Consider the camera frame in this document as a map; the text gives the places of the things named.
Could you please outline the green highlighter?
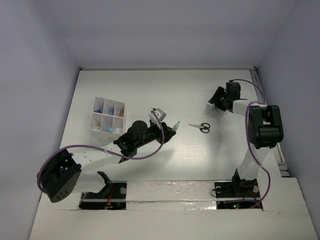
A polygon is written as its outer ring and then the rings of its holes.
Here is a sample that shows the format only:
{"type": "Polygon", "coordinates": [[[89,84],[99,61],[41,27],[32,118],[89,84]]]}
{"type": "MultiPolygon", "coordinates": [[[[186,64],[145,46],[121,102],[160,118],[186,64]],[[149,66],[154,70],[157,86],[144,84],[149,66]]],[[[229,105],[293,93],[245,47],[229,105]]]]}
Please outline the green highlighter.
{"type": "Polygon", "coordinates": [[[179,128],[179,125],[180,125],[180,121],[178,121],[178,122],[172,127],[172,130],[173,130],[174,132],[176,132],[176,131],[178,130],[178,128],[179,128]]]}

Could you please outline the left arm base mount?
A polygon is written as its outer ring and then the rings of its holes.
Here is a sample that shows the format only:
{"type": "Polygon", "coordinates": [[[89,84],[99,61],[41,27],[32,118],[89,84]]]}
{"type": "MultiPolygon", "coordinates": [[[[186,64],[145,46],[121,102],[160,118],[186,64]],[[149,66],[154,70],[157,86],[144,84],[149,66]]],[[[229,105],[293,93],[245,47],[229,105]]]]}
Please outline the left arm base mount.
{"type": "Polygon", "coordinates": [[[103,188],[99,192],[83,192],[78,207],[81,210],[125,210],[127,182],[112,181],[103,171],[97,174],[103,179],[103,188]]]}

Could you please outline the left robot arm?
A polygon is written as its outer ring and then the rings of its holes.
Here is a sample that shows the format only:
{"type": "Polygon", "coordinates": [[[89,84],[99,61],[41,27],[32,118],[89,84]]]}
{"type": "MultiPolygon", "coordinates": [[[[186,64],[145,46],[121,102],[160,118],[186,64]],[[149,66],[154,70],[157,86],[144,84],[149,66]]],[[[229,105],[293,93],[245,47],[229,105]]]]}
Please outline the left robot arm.
{"type": "Polygon", "coordinates": [[[156,155],[164,144],[176,135],[179,124],[169,127],[159,119],[149,124],[135,121],[128,131],[104,147],[78,144],[84,152],[69,152],[74,145],[54,152],[36,175],[39,190],[53,203],[69,196],[79,179],[90,171],[106,165],[121,164],[128,160],[144,160],[156,155]]]}

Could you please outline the black handled scissors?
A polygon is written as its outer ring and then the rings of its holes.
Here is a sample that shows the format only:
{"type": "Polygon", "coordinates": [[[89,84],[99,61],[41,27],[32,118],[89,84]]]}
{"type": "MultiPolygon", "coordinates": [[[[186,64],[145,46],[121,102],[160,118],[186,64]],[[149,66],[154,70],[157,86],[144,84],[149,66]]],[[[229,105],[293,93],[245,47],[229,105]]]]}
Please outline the black handled scissors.
{"type": "Polygon", "coordinates": [[[188,124],[190,127],[194,127],[199,129],[202,133],[207,134],[210,132],[211,125],[209,123],[201,123],[201,124],[188,124]]]}

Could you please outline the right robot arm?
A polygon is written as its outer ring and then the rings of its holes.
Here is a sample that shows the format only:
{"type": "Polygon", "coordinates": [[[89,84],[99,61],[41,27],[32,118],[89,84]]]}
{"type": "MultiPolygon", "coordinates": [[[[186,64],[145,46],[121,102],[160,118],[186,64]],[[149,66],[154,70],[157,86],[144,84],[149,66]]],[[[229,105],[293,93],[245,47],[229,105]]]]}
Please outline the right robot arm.
{"type": "Polygon", "coordinates": [[[264,159],[284,138],[280,107],[241,98],[239,82],[239,79],[230,80],[225,88],[218,87],[208,101],[224,112],[244,116],[248,150],[230,183],[235,196],[242,196],[255,187],[264,159]]]}

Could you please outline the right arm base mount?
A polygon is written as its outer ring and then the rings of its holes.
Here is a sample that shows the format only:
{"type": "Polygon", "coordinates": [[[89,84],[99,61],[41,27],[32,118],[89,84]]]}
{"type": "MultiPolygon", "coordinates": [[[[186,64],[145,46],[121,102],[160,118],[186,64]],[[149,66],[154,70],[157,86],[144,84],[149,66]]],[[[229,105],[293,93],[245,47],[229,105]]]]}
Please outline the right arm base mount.
{"type": "Polygon", "coordinates": [[[238,170],[235,170],[231,181],[218,181],[210,195],[217,199],[218,209],[262,209],[258,181],[241,179],[238,170]]]}

